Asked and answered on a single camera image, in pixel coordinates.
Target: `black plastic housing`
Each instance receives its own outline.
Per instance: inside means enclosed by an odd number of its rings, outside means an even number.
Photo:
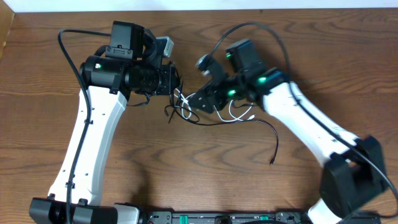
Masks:
[[[105,56],[135,60],[142,57],[144,28],[130,22],[114,21],[111,42]]]
[[[90,56],[80,67],[86,87],[109,88],[109,92],[121,92],[129,100],[131,91],[137,94],[169,95],[170,88],[179,86],[173,65],[154,68],[128,60]]]
[[[52,199],[33,198],[29,215],[38,224],[64,224],[65,202]],[[118,211],[114,207],[71,204],[73,222],[79,224],[117,224]]]
[[[243,39],[231,44],[226,49],[226,53],[234,72],[249,68],[252,64],[260,61],[254,43],[249,39]]]
[[[379,142],[372,136],[355,141],[356,149],[386,174]],[[346,159],[355,162],[356,165],[350,167]],[[320,195],[335,215],[345,218],[387,188],[387,184],[377,171],[358,158],[355,153],[347,151],[343,155],[332,154],[331,159],[325,164]]]

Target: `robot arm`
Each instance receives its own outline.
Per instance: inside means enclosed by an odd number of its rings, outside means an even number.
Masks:
[[[222,110],[229,100],[247,99],[284,123],[323,167],[320,184],[322,199],[308,211],[314,224],[337,223],[387,189],[382,177],[369,164],[335,139],[301,106],[385,174],[381,146],[373,137],[362,140],[338,126],[308,101],[284,72],[278,68],[268,70],[258,59],[250,40],[230,45],[226,55],[237,75],[229,77],[211,55],[205,55],[198,61],[197,67],[204,75],[211,75],[212,79],[189,99],[189,105],[212,113]],[[349,161],[357,165],[350,167]]]
[[[317,117],[323,124],[334,130],[345,141],[353,146],[358,137],[334,123],[308,99],[302,95],[295,83],[291,83],[293,91],[301,104],[311,114]],[[271,90],[271,93],[263,96],[264,111],[277,118],[286,125],[312,152],[319,164],[323,167],[325,162],[330,160],[332,153],[342,154],[348,150],[346,146],[334,139],[312,118],[310,118],[299,107],[289,91],[289,84],[282,83]]]
[[[126,97],[120,92],[110,94],[108,88],[90,86],[87,90],[90,97],[92,112],[91,122],[79,160],[76,165],[74,186],[72,187],[72,203],[78,204],[79,199],[87,200],[87,205],[100,205],[106,160],[116,125],[126,109]],[[78,142],[86,119],[86,103],[80,92],[80,102],[75,129],[69,143],[67,155],[60,172],[49,190],[49,196],[60,202],[66,202],[67,182],[75,157]]]

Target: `cable clip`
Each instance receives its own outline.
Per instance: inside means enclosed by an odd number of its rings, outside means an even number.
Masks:
[[[85,119],[85,124],[86,124],[87,122],[88,122],[87,119]],[[90,121],[90,124],[93,124],[93,123],[94,123],[94,121],[91,120],[91,121]]]
[[[67,188],[69,185],[72,186],[72,189],[75,189],[75,183],[71,183],[71,182],[66,182],[65,183],[65,188]]]

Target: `white cable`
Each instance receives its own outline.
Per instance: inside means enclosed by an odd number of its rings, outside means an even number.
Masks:
[[[237,117],[235,117],[235,116],[232,114],[232,111],[231,111],[231,105],[232,105],[233,101],[234,101],[234,100],[231,100],[231,102],[229,103],[229,107],[228,107],[229,115],[231,115],[231,117],[233,117],[234,119],[236,119],[236,120],[238,120],[238,121],[243,121],[243,120],[240,119],[240,118],[242,118],[247,112],[249,112],[249,110],[254,106],[254,103],[251,103],[251,106],[249,107],[249,109],[248,109],[244,114],[242,114],[240,117],[237,118]],[[253,118],[254,118],[254,114],[251,115],[248,119],[253,119]]]
[[[232,104],[233,100],[231,100],[231,102],[229,103],[229,114],[234,118],[232,120],[225,120],[224,118],[221,117],[220,113],[218,112],[218,110],[216,109],[216,107],[214,106],[215,111],[217,112],[218,117],[220,118],[220,120],[224,121],[224,122],[234,122],[234,121],[243,121],[243,119],[241,119],[245,114],[247,114],[250,109],[253,107],[253,103],[252,106],[249,107],[248,110],[246,110],[246,112],[244,112],[241,116],[239,117],[235,117],[232,115],[231,112],[231,104]],[[254,118],[254,114],[252,116],[250,116],[248,119],[253,119]]]
[[[193,96],[194,94],[195,94],[195,93],[192,93],[191,95],[189,95],[189,96],[187,96],[187,97],[184,97],[184,95],[181,93],[181,100],[182,100],[182,105],[181,105],[181,107],[184,107],[184,105],[186,104],[187,107],[188,107],[188,109],[191,111],[192,109],[191,109],[191,107],[190,107],[189,104],[188,104],[188,98],[190,98],[190,97]],[[184,119],[189,119],[189,118],[192,116],[192,113],[189,112],[188,117],[186,117],[184,111],[185,111],[185,110],[181,108],[181,114],[182,114],[182,116],[184,117]]]

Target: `wooden surface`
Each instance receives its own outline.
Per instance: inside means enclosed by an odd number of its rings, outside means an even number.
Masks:
[[[14,12],[0,0],[0,60],[2,57],[3,48],[6,46],[6,40],[11,28]]]
[[[342,127],[375,136],[398,185],[397,15],[398,9],[18,14],[0,62],[0,223],[31,222],[30,201],[47,195],[72,134],[79,86],[59,49],[58,31],[110,32],[114,20],[171,37],[186,93],[207,82],[194,64],[224,32],[246,21],[271,25],[286,42],[303,92]],[[283,68],[275,42],[253,27],[231,35],[216,57],[226,63],[223,49],[245,37],[256,41],[264,60]],[[109,41],[78,34],[64,39],[78,66]],[[276,119],[256,111],[280,136],[276,162],[269,166],[275,146],[269,128],[201,127],[177,118],[167,124],[167,102],[153,97],[149,106],[122,115],[106,165],[103,205],[264,211],[309,208],[318,200],[317,161]],[[396,201],[388,192],[367,208],[393,213]]]

